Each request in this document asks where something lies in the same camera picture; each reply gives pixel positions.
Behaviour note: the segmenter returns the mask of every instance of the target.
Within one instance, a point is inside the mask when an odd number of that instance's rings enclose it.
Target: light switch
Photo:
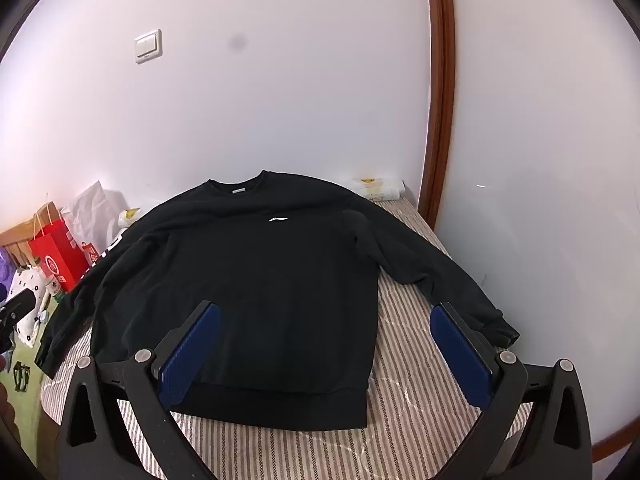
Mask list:
[[[144,63],[162,54],[162,38],[160,29],[152,30],[134,40],[136,63]]]

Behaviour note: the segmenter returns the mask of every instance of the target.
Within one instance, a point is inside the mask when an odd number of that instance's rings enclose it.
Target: red paper bag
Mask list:
[[[89,268],[82,249],[73,239],[63,219],[45,226],[29,242],[31,253],[40,259],[45,274],[54,274],[62,289],[69,292]]]

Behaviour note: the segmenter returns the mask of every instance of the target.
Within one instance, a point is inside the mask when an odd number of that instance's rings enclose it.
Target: green floor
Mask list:
[[[52,300],[47,307],[49,315],[56,307],[56,303]],[[39,348],[40,336],[44,326],[40,325],[38,333],[38,342],[34,348],[29,348],[15,337],[15,351],[11,360],[11,371],[0,372],[0,383],[4,384],[9,394],[9,402],[15,408],[15,422],[20,431],[20,441],[25,453],[31,461],[37,464],[38,449],[38,425],[40,423],[40,383],[42,382],[43,373],[34,364],[36,352]],[[14,366],[20,361],[23,365],[30,368],[29,386],[26,392],[16,392],[14,383]]]

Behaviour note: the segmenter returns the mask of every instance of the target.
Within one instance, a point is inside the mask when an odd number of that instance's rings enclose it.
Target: bed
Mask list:
[[[446,252],[404,198],[379,204]],[[295,432],[240,426],[173,413],[204,462],[224,479],[430,478],[444,465],[478,418],[466,403],[429,330],[430,306],[412,285],[381,272],[378,339],[369,378],[368,425],[363,430]],[[79,334],[52,380],[40,391],[44,411],[62,420],[76,361],[89,353],[91,327]],[[164,478],[128,402],[120,411],[146,470]],[[523,404],[510,436],[525,425]]]

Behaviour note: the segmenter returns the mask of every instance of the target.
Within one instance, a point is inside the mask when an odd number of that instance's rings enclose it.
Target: white logo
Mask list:
[[[107,247],[100,256],[102,256],[104,258],[107,255],[107,253],[109,251],[111,251],[121,241],[122,241],[122,235],[116,236],[116,239],[113,242],[111,242],[111,245],[109,247]]]
[[[44,257],[44,262],[47,264],[47,267],[51,269],[51,272],[53,272],[56,276],[60,274],[60,269],[58,269],[58,265],[55,263],[51,256],[47,254],[47,256]]]

